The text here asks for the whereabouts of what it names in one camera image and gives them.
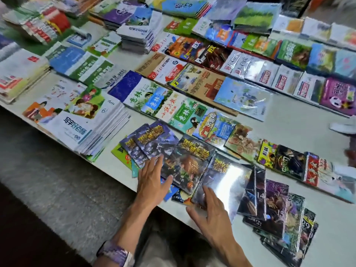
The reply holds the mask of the person's left hand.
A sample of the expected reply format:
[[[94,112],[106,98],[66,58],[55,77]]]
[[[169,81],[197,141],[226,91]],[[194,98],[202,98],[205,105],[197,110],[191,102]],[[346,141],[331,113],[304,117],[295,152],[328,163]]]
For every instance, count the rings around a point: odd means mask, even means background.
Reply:
[[[151,212],[160,204],[161,169],[163,155],[153,157],[145,162],[138,176],[135,205],[140,212]],[[172,183],[173,176],[169,175],[163,183]]]

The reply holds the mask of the person's right hand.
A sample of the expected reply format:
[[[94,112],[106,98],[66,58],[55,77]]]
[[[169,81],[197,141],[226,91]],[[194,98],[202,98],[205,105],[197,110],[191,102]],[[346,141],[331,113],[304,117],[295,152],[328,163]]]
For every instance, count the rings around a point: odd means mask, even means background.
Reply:
[[[200,231],[212,247],[221,251],[224,244],[235,241],[229,215],[211,188],[203,186],[203,192],[206,199],[207,216],[205,217],[206,229],[200,229]]]

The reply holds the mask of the glossy dark fantasy book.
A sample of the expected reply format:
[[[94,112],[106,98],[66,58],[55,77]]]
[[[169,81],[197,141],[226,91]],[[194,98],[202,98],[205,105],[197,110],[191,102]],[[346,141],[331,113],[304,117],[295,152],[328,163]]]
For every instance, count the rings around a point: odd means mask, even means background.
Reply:
[[[254,168],[253,165],[240,164],[215,153],[191,197],[191,202],[206,209],[206,196],[202,188],[210,187],[224,204],[233,224]]]

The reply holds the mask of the person's left forearm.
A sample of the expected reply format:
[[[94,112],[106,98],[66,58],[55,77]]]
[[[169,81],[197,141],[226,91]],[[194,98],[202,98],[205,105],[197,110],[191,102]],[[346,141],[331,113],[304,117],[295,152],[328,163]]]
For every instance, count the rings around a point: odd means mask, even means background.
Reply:
[[[129,208],[124,222],[118,232],[110,239],[114,244],[135,254],[137,244],[143,229],[151,212],[140,212],[135,203]],[[93,267],[119,267],[116,263],[105,256],[97,257]]]

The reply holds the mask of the person's right forearm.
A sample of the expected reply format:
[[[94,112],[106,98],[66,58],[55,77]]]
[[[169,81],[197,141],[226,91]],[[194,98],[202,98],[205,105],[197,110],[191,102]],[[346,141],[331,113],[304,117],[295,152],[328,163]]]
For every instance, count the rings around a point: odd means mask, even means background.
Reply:
[[[253,267],[242,247],[235,241],[224,244],[221,254],[229,267]]]

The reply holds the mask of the small blue book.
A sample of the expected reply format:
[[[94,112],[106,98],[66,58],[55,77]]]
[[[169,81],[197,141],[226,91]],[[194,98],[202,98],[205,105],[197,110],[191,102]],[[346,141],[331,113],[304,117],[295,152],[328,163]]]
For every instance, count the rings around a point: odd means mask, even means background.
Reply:
[[[167,191],[167,194],[163,198],[163,201],[164,202],[169,201],[172,198],[172,196],[178,191],[179,191],[179,188],[177,186],[175,186],[174,184],[171,184],[169,190]]]

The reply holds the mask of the person's grey trousers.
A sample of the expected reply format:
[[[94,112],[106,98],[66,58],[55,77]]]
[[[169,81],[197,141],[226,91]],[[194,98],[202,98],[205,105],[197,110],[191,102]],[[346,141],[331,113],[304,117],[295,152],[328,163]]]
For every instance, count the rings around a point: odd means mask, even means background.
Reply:
[[[200,233],[146,222],[133,267],[227,267]]]

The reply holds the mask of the dark fantasy book orange creature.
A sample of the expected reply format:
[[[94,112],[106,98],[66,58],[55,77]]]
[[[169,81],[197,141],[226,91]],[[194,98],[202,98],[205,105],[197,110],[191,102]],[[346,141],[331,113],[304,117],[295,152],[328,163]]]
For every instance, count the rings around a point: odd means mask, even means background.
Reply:
[[[215,152],[214,146],[184,134],[172,153],[163,160],[161,177],[167,179],[172,176],[172,184],[191,196]]]

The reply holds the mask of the dark blue fantasy book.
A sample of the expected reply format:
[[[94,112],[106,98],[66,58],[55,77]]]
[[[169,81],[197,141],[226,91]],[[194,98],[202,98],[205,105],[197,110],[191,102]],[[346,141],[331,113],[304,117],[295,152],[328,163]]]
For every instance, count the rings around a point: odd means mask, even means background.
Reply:
[[[130,135],[123,138],[119,143],[131,159],[134,160],[137,166],[139,168],[143,168],[145,166],[145,161],[148,160],[148,157],[134,141],[134,136],[136,136],[136,134],[137,132],[134,131]]]
[[[162,121],[155,121],[148,127],[139,129],[133,139],[148,158],[161,154],[164,159],[168,158],[179,142],[174,132]]]

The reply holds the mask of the green yellow thin book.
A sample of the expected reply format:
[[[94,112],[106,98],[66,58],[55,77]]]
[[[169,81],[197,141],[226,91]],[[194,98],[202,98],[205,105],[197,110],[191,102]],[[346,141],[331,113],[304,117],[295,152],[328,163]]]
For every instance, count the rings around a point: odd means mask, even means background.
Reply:
[[[132,170],[132,160],[128,152],[118,143],[112,150],[111,153],[119,159],[128,169]]]

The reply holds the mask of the green magazine with girl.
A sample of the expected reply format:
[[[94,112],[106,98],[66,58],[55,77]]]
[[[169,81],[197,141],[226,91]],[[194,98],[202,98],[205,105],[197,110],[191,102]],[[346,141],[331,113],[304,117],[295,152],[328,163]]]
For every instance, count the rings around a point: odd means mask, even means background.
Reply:
[[[168,121],[168,125],[181,133],[192,136],[209,109],[210,107],[204,103],[186,98]]]

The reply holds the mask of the blue red colourful magazine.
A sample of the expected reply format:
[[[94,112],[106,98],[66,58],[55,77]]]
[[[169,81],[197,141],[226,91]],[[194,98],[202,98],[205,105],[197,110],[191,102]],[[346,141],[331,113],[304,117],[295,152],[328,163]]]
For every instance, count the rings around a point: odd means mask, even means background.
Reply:
[[[223,149],[237,124],[236,120],[209,109],[192,135],[216,148]]]

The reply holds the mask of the purple wristband watch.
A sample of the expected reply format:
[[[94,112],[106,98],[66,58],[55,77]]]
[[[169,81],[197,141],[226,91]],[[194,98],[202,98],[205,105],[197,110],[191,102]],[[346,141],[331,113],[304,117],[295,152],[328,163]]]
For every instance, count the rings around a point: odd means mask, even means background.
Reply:
[[[96,257],[105,256],[116,263],[119,267],[133,267],[134,255],[114,244],[111,240],[105,241],[96,253]]]

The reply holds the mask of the fan of dark manga volumes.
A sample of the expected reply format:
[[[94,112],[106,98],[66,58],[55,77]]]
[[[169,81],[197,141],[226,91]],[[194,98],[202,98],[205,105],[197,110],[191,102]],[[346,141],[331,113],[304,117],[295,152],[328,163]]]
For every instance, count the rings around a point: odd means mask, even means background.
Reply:
[[[305,197],[290,193],[286,184],[267,179],[265,169],[244,166],[251,169],[251,175],[237,214],[287,267],[301,267],[319,228],[316,214],[306,208]]]

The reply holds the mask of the white book red calligraphy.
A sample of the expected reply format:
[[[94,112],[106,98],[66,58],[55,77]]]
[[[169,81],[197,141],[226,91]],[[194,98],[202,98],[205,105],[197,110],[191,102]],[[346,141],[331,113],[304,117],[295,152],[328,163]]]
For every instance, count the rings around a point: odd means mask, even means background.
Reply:
[[[186,95],[173,91],[154,117],[168,124],[187,98]]]

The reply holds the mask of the pink floral book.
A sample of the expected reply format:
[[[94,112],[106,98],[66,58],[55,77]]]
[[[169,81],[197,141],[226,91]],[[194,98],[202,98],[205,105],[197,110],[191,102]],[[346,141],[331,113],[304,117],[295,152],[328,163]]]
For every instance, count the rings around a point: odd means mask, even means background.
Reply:
[[[251,127],[237,123],[224,146],[244,160],[254,163],[263,141]]]

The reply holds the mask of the yellow green small book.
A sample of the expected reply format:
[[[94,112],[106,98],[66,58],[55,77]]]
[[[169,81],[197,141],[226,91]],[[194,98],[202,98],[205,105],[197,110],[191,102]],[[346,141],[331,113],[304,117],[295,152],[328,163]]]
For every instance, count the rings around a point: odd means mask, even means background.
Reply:
[[[276,163],[277,149],[278,144],[264,139],[257,157],[257,162],[266,168],[273,169]]]

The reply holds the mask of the stack of white blue workbooks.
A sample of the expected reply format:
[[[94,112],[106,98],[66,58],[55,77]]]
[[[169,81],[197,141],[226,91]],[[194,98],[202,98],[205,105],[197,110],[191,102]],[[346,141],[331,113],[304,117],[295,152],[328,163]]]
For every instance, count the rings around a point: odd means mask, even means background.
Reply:
[[[97,157],[127,124],[130,114],[116,98],[95,103],[82,98],[39,124],[71,151],[83,157]]]

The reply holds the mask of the dark cover novel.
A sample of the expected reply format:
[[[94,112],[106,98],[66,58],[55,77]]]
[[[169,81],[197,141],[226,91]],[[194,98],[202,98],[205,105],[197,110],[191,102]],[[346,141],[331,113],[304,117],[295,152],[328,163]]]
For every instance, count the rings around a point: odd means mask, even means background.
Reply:
[[[306,156],[283,145],[278,145],[273,169],[298,181],[304,180]]]

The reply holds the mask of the brown cover book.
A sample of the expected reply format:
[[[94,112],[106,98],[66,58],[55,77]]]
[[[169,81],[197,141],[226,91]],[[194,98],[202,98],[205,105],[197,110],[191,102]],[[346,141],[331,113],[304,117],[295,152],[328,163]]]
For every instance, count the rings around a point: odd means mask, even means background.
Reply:
[[[188,94],[203,102],[214,104],[216,94],[225,79],[226,76],[204,69],[195,82],[189,85]]]

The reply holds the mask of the dark blue patterned book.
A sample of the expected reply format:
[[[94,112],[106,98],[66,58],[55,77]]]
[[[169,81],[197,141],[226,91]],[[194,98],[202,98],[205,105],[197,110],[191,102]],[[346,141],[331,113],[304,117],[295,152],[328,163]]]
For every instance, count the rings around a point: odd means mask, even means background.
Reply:
[[[130,70],[108,91],[108,94],[123,103],[142,78],[142,75]]]

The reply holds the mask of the yellow bordered magazine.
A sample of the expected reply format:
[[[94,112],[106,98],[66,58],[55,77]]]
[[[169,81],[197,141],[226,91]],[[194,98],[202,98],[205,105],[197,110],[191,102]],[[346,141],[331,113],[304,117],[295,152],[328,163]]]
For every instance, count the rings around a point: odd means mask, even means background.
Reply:
[[[181,92],[187,92],[189,86],[203,74],[204,70],[204,68],[189,63],[173,80],[167,82],[167,85]]]

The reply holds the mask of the light blue glossy book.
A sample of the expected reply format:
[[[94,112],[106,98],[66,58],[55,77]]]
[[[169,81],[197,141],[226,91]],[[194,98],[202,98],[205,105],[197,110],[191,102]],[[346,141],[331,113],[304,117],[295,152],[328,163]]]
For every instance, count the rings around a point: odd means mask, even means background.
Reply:
[[[214,102],[258,121],[266,120],[274,93],[256,84],[226,77]]]

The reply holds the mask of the white book red arrow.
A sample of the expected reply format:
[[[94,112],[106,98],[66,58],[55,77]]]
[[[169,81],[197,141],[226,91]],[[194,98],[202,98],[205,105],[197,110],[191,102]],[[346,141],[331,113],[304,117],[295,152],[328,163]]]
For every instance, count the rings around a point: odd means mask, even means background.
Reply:
[[[160,85],[167,85],[188,63],[175,57],[165,57],[159,65],[149,73],[147,78]]]

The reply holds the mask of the tan cover book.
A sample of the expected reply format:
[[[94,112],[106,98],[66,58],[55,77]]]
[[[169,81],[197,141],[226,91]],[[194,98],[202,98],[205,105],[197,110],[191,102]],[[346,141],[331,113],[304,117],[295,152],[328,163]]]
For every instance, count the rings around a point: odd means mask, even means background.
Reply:
[[[154,53],[153,55],[146,58],[137,68],[134,69],[135,72],[139,73],[141,76],[148,78],[150,73],[155,70],[156,67],[167,57],[163,53]]]

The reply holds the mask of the stack of illustrated children textbooks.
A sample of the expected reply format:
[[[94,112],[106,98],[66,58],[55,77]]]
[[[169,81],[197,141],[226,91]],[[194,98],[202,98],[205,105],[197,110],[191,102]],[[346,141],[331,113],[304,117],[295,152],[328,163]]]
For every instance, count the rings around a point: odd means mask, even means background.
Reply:
[[[108,98],[107,92],[95,87],[59,80],[45,95],[34,101],[22,115],[41,127],[53,126],[62,112],[71,117],[93,119]]]

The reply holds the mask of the red white illustrated book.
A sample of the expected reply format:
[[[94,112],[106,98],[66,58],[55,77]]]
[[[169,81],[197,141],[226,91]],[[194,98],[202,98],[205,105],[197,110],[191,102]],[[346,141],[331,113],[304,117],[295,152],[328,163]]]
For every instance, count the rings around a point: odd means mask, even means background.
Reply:
[[[303,183],[348,203],[356,203],[356,179],[336,173],[332,162],[305,152]]]

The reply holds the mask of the row of orange dark comics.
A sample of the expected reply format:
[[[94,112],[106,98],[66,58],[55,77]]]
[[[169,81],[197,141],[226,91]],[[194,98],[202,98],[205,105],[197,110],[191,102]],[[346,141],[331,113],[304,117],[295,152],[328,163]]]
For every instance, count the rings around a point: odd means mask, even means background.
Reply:
[[[151,47],[151,51],[163,53],[220,74],[220,69],[232,53],[231,49],[201,38],[185,37],[168,32],[161,33]]]

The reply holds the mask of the row of blue green workbooks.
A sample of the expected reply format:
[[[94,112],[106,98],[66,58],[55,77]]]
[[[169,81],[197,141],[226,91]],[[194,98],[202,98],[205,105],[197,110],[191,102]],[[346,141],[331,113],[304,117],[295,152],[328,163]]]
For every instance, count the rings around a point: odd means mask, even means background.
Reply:
[[[51,68],[62,76],[86,86],[109,91],[128,72],[127,69],[77,47],[57,42],[43,55]]]

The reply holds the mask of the row of white red books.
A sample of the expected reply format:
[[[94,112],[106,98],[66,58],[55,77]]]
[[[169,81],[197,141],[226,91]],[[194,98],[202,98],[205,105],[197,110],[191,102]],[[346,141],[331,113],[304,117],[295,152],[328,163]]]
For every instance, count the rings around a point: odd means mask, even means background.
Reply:
[[[233,50],[219,71],[281,94],[319,105],[326,79]]]

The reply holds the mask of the green white workbook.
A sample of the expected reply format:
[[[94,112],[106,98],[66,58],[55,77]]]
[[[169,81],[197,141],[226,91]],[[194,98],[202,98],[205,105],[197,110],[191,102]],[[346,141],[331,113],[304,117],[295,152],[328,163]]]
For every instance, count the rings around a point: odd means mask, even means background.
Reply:
[[[120,43],[121,37],[115,31],[110,31],[88,46],[86,51],[98,57],[108,57]]]

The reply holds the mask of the stack of purple blue books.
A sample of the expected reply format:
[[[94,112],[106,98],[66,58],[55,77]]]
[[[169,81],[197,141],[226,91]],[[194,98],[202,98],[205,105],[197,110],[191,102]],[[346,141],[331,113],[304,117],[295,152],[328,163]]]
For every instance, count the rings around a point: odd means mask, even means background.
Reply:
[[[163,31],[162,12],[149,7],[136,7],[133,14],[116,31],[121,37],[122,49],[148,54]]]

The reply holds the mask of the green cover book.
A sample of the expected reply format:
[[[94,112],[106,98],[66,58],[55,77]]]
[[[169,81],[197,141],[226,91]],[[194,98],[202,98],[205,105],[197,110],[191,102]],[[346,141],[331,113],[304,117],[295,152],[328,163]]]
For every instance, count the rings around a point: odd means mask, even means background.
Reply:
[[[192,29],[197,23],[198,19],[194,18],[173,18],[163,31],[187,37],[192,34]]]

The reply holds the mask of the row of blue picture books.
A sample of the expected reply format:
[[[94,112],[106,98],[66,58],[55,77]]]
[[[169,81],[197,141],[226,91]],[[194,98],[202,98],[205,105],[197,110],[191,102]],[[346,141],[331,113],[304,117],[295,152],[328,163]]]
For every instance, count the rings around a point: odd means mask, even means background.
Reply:
[[[233,30],[229,24],[213,22],[207,18],[199,19],[191,33],[232,49],[241,48],[248,36],[248,33]]]

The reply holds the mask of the white blue small booklet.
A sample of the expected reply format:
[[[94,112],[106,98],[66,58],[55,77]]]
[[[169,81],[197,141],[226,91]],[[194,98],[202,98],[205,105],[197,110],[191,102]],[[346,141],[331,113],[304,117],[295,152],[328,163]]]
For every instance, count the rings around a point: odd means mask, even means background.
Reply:
[[[84,48],[84,46],[87,45],[92,39],[92,35],[85,30],[82,30],[75,26],[72,26],[71,30],[73,30],[74,33],[66,40],[66,42],[71,45],[77,46],[79,48]]]

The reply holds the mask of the stack of purple cover books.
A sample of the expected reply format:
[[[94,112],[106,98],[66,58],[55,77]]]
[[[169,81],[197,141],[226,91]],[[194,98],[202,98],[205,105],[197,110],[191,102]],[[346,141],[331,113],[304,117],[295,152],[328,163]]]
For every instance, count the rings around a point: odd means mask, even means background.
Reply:
[[[108,29],[117,29],[136,11],[136,8],[147,8],[139,0],[101,0],[89,9],[88,19]]]

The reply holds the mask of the stack of blue cover books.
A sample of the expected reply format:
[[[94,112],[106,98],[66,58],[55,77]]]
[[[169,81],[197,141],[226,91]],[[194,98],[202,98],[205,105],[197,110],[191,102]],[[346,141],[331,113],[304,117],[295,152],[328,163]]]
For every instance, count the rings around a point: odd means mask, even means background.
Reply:
[[[171,16],[199,19],[215,3],[216,0],[163,0],[161,11]]]

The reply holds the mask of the purple panda book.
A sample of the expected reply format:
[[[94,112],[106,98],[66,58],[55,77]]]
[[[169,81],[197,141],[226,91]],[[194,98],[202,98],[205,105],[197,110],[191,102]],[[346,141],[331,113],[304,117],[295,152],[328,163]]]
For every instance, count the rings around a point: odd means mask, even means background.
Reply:
[[[348,116],[356,115],[356,87],[333,78],[327,78],[320,105]]]

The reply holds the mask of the stack of white red books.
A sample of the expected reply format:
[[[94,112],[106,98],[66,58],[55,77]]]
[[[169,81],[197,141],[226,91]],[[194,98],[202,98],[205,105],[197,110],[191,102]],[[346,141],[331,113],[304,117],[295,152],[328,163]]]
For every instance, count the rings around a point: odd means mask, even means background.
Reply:
[[[50,70],[46,57],[19,49],[0,61],[0,101],[11,104]]]

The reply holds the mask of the row of green nature books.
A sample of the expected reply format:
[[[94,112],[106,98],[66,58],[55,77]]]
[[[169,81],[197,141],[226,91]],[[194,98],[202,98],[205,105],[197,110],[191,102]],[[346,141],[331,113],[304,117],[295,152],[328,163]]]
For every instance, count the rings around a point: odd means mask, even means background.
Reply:
[[[242,49],[290,68],[356,82],[356,52],[293,36],[248,34]]]

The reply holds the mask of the stack of green landscape books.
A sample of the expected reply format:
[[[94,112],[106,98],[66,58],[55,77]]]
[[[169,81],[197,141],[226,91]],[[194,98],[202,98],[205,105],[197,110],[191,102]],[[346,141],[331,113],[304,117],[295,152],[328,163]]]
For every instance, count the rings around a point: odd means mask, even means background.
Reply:
[[[282,3],[247,2],[239,10],[232,28],[239,32],[269,35],[282,11]]]

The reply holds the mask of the stack of red white booklets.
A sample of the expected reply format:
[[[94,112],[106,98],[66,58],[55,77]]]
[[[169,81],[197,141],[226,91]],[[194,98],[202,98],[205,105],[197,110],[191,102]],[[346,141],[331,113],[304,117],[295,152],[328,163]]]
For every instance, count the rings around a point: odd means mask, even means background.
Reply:
[[[27,1],[3,14],[2,19],[23,36],[42,44],[56,40],[72,26],[50,0]]]

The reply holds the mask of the row of small white books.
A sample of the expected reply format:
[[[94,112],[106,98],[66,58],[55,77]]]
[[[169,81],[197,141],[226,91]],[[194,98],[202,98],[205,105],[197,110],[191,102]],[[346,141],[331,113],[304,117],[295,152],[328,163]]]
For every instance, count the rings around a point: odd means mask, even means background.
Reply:
[[[356,51],[356,29],[337,23],[327,24],[315,18],[292,18],[280,14],[272,32]]]

